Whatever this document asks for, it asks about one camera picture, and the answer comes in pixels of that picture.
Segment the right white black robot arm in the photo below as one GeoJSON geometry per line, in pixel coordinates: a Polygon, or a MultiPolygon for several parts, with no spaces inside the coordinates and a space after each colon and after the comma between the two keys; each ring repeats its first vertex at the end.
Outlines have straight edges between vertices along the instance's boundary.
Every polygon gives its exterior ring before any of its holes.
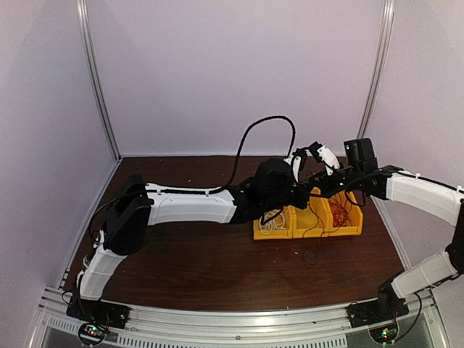
{"type": "Polygon", "coordinates": [[[311,177],[308,186],[319,188],[322,197],[360,191],[427,212],[455,229],[452,241],[442,251],[379,286],[371,312],[376,319],[386,320],[411,294],[463,274],[463,190],[393,165],[379,167],[369,138],[345,141],[344,149],[346,167],[327,146],[318,142],[309,146],[308,152],[325,169],[311,177]]]}

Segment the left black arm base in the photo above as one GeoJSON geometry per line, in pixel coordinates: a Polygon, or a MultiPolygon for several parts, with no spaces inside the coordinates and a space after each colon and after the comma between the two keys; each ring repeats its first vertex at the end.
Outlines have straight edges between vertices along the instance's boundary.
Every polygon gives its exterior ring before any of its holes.
{"type": "Polygon", "coordinates": [[[124,329],[130,308],[110,302],[75,301],[67,307],[66,315],[104,327],[124,329]]]}

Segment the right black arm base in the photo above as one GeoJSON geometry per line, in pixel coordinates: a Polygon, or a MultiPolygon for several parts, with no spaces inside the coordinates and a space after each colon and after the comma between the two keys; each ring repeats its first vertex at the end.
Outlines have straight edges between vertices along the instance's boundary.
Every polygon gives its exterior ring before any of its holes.
{"type": "Polygon", "coordinates": [[[407,315],[409,308],[405,299],[392,299],[385,294],[379,294],[376,299],[367,302],[352,302],[346,308],[352,328],[371,326],[407,315]]]}

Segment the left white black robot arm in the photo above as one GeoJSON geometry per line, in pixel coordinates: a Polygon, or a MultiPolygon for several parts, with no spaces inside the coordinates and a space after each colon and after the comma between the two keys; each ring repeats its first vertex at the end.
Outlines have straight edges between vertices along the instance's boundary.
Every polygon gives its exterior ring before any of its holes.
{"type": "Polygon", "coordinates": [[[119,264],[142,248],[150,225],[265,223],[267,212],[287,206],[304,209],[309,194],[297,182],[301,166],[300,156],[272,158],[237,186],[203,189],[160,186],[131,177],[123,194],[108,203],[94,250],[76,278],[76,310],[89,322],[104,316],[104,305],[98,301],[104,287],[119,264]]]}

